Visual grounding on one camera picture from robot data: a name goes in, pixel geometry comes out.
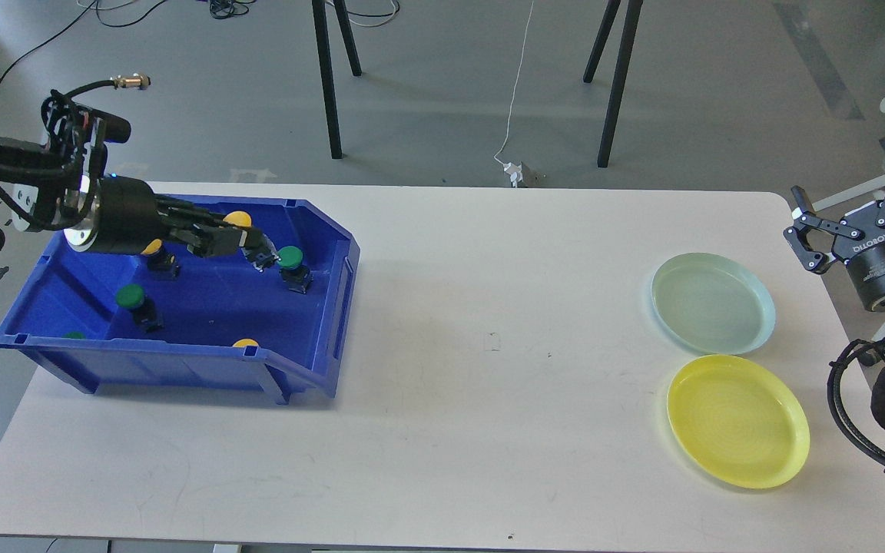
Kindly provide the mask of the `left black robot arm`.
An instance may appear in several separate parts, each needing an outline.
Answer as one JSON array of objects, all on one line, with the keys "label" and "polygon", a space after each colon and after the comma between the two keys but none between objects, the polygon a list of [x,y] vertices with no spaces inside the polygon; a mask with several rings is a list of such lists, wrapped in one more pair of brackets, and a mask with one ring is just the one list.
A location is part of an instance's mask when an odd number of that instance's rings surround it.
[{"label": "left black robot arm", "polygon": [[[273,242],[249,217],[217,214],[106,172],[109,144],[126,143],[132,127],[77,96],[99,88],[145,90],[150,83],[136,73],[50,91],[40,108],[44,144],[0,136],[0,204],[15,228],[59,231],[78,252],[137,255],[162,241],[201,258],[241,253],[258,270],[277,265]],[[0,252],[4,245],[0,228]]]}]

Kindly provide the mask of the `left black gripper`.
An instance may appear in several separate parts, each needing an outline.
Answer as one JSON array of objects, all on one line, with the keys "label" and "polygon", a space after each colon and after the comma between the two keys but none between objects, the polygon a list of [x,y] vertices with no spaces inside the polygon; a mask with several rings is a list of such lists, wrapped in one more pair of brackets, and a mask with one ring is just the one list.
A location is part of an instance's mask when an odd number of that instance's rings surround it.
[{"label": "left black gripper", "polygon": [[80,253],[141,254],[154,240],[181,243],[201,258],[235,254],[249,214],[227,218],[187,200],[155,196],[147,182],[105,176],[94,203],[78,225],[63,231],[68,245]]}]

